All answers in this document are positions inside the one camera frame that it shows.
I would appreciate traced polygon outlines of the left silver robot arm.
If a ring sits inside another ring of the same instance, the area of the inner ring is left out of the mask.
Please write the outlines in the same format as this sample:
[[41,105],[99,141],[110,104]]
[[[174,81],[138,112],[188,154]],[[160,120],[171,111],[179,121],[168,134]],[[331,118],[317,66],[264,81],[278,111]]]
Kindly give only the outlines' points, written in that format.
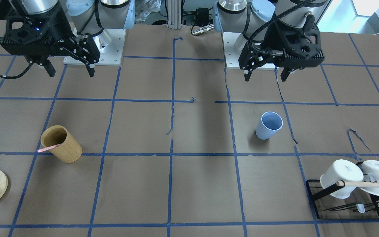
[[272,63],[290,73],[319,66],[325,60],[316,17],[326,0],[219,0],[214,6],[217,32],[240,33],[245,42],[238,57],[245,81],[252,72]]

